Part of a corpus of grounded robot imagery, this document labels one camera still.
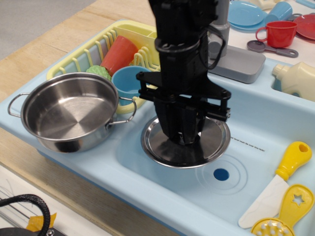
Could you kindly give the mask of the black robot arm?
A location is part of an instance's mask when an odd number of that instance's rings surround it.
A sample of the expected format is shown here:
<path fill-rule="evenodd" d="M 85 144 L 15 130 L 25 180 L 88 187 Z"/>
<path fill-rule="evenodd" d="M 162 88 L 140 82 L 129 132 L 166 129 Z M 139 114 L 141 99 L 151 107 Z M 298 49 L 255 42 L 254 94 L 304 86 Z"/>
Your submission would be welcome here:
<path fill-rule="evenodd" d="M 140 72 L 140 97 L 152 101 L 163 133 L 189 145 L 203 130 L 206 118 L 226 121 L 229 91 L 211 82 L 208 33 L 222 34 L 212 27 L 218 15 L 216 0 L 152 0 L 156 19 L 155 48 L 159 72 Z"/>

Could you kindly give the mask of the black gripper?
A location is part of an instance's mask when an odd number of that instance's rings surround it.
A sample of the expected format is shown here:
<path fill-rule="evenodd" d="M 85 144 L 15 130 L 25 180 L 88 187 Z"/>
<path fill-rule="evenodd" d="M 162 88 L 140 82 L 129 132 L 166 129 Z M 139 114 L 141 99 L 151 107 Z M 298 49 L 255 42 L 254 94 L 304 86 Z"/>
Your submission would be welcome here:
<path fill-rule="evenodd" d="M 159 72 L 140 72 L 140 98 L 154 101 L 163 133 L 185 145 L 195 142 L 202 132 L 205 116 L 226 121 L 231 93 L 208 79 L 208 44 L 156 43 Z M 182 108 L 184 109 L 182 126 Z"/>

